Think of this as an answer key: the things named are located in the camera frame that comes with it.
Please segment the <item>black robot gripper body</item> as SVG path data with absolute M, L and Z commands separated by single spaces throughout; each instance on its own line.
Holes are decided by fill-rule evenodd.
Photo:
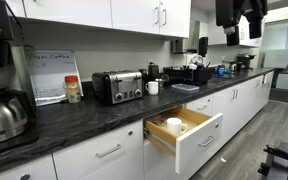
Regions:
M 249 24 L 249 38 L 262 36 L 262 20 L 268 13 L 267 0 L 215 0 L 216 25 L 224 29 L 228 46 L 238 45 L 239 23 L 245 16 Z

